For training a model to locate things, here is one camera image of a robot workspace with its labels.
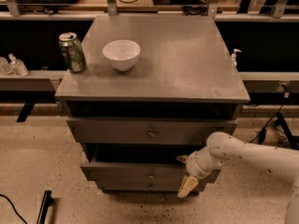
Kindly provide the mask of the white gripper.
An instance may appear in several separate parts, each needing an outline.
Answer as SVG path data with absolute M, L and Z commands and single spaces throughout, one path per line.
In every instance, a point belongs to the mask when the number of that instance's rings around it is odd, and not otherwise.
M 176 157 L 177 161 L 186 163 L 185 175 L 178 189 L 178 197 L 185 198 L 198 185 L 198 179 L 204 179 L 215 168 L 215 163 L 207 147 L 194 151 L 191 155 Z

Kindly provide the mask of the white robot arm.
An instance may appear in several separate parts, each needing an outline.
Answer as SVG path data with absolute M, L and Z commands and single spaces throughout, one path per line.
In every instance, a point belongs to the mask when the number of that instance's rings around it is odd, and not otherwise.
M 215 132 L 203 148 L 191 155 L 178 156 L 178 160 L 186 165 L 187 171 L 178 189 L 179 198 L 185 198 L 212 171 L 241 160 L 292 185 L 284 224 L 299 224 L 298 150 L 247 143 L 228 133 Z

